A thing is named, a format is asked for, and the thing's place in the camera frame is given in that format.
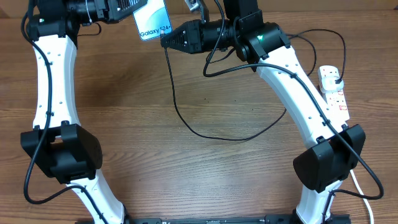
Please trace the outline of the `smartphone with blue screen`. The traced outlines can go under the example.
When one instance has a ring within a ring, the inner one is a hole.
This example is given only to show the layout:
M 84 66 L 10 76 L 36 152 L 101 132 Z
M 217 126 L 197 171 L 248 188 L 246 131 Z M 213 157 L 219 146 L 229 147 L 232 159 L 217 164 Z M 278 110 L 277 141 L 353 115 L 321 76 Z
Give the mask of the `smartphone with blue screen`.
M 173 31 L 164 0 L 148 0 L 133 12 L 139 37 L 143 41 L 156 39 Z

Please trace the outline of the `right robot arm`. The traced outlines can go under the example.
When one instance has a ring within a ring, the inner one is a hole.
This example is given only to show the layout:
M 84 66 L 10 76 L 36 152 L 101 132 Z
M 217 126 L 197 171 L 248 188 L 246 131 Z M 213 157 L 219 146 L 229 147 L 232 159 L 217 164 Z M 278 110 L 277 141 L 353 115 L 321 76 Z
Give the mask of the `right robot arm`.
M 290 215 L 266 215 L 266 223 L 349 223 L 331 204 L 343 181 L 361 163 L 366 139 L 361 126 L 348 126 L 321 97 L 305 74 L 279 25 L 264 22 L 256 1 L 218 4 L 221 19 L 211 21 L 198 1 L 201 19 L 183 23 L 161 37 L 165 49 L 189 54 L 233 47 L 244 68 L 253 69 L 275 91 L 298 127 L 305 152 L 293 161 L 303 189 Z

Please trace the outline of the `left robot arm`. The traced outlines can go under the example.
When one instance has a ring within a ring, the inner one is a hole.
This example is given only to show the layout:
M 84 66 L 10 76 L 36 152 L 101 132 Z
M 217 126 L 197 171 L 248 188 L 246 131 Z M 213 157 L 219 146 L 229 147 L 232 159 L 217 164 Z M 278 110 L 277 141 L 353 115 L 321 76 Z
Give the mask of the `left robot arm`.
M 75 104 L 74 67 L 81 26 L 115 24 L 142 8 L 131 0 L 29 1 L 21 32 L 37 61 L 37 109 L 21 146 L 63 190 L 74 191 L 93 223 L 131 223 L 126 207 L 112 193 L 101 167 L 100 142 L 80 123 Z

